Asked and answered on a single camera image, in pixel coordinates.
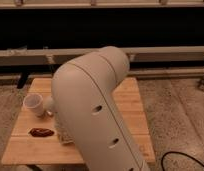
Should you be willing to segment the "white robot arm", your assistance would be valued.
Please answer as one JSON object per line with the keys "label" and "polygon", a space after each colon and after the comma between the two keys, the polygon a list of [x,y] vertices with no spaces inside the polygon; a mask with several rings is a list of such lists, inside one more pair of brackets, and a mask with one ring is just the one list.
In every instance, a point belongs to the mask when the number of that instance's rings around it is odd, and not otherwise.
{"label": "white robot arm", "polygon": [[51,82],[56,117],[89,171],[150,171],[113,99],[130,65],[107,46],[61,65]]}

